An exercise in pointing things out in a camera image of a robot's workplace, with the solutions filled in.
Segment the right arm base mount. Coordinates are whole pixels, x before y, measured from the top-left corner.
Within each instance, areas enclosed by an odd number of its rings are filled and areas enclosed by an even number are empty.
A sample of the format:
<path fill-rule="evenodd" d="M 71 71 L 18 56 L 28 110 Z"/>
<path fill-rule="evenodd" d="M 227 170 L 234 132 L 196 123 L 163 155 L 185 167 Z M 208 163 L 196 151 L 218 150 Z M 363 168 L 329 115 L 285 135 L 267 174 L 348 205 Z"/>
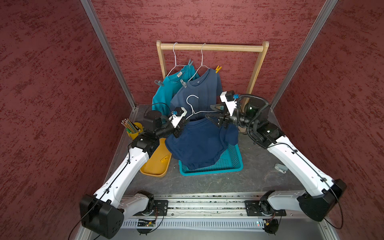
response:
<path fill-rule="evenodd" d="M 274 210 L 266 201 L 245 201 L 248 217 L 285 217 L 285 210 Z"/>

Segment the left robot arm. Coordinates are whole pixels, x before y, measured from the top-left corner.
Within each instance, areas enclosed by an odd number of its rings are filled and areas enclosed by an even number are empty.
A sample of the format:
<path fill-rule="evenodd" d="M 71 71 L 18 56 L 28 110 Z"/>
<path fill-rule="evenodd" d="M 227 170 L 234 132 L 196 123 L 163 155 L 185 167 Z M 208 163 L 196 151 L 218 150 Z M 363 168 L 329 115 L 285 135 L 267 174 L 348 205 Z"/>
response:
<path fill-rule="evenodd" d="M 93 195 L 84 195 L 81 199 L 80 223 L 84 228 L 111 239 L 125 218 L 154 210 L 150 194 L 138 193 L 127 201 L 122 200 L 123 195 L 140 168 L 160 146 L 160 139 L 181 134 L 187 123 L 186 115 L 184 107 L 175 108 L 168 117 L 159 111 L 145 113 L 143 131 L 133 139 L 123 162 Z"/>

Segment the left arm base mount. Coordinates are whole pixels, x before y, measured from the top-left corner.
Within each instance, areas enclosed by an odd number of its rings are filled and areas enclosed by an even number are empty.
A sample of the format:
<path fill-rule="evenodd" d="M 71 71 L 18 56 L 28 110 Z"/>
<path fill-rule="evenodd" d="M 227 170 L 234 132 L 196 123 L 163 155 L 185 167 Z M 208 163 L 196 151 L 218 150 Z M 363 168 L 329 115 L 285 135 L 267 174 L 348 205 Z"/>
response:
<path fill-rule="evenodd" d="M 166 216 L 168 211 L 168 200 L 151 200 L 147 208 L 134 214 L 137 217 L 155 217 L 155 216 Z"/>

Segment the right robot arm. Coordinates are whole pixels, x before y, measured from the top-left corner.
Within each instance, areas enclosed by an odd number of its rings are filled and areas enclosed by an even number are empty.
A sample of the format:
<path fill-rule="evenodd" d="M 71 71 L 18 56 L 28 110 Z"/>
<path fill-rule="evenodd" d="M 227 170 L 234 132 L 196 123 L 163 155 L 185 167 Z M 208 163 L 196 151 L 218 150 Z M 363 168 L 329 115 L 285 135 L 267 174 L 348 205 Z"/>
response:
<path fill-rule="evenodd" d="M 206 118 L 218 127 L 244 128 L 254 144 L 278 158 L 305 188 L 298 192 L 266 192 L 259 201 L 261 213 L 269 217 L 279 210 L 300 211 L 314 221 L 323 221 L 339 203 L 346 184 L 317 168 L 277 125 L 268 120 L 270 105 L 267 100 L 233 91 L 221 93 L 220 100 L 221 104 L 211 106 L 213 112 L 206 114 Z"/>

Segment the navy blue t-shirt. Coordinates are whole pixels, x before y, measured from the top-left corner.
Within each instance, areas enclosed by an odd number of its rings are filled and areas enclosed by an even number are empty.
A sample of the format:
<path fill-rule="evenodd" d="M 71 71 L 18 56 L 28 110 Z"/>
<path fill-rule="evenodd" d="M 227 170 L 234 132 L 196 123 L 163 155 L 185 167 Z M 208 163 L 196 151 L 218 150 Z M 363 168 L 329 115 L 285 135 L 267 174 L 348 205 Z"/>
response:
<path fill-rule="evenodd" d="M 217 127 L 208 119 L 189 122 L 176 138 L 170 135 L 165 144 L 176 160 L 180 160 L 189 170 L 197 170 L 214 165 L 229 145 L 238 144 L 238 127 Z"/>

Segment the grey clothespin on teal shoulder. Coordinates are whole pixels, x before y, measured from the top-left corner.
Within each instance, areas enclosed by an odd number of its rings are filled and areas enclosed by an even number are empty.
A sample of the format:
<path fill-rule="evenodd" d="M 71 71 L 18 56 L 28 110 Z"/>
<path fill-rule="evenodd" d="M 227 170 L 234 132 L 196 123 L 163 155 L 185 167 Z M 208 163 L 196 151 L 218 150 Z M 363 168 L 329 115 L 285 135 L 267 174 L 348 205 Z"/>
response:
<path fill-rule="evenodd" d="M 164 83 L 162 81 L 159 81 L 159 80 L 155 80 L 154 83 L 160 87 L 164 87 Z"/>

